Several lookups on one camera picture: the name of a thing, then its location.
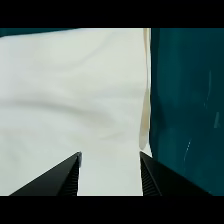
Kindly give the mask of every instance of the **folded cloth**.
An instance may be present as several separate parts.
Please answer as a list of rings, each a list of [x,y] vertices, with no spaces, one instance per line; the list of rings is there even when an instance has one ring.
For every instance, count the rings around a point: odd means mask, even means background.
[[[142,195],[145,86],[143,29],[1,38],[0,195],[78,151],[78,195]]]

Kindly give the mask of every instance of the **white fabric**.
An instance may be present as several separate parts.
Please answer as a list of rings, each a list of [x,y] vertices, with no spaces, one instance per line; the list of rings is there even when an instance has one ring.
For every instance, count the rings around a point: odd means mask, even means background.
[[[79,195],[142,195],[144,57],[140,28],[1,38],[0,195],[77,151]]]

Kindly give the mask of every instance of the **teal surface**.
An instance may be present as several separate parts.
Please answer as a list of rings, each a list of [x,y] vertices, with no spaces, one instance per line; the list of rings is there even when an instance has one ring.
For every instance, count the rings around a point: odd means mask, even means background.
[[[0,37],[11,35],[24,35],[34,33],[45,33],[54,31],[63,31],[77,28],[0,28]]]
[[[224,29],[152,28],[155,159],[224,195]]]

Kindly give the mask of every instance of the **white cloth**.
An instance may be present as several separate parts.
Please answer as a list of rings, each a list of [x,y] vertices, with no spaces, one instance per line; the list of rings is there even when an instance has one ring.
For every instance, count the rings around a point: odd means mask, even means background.
[[[142,195],[144,57],[140,28],[1,38],[0,195],[78,151],[78,195]]]

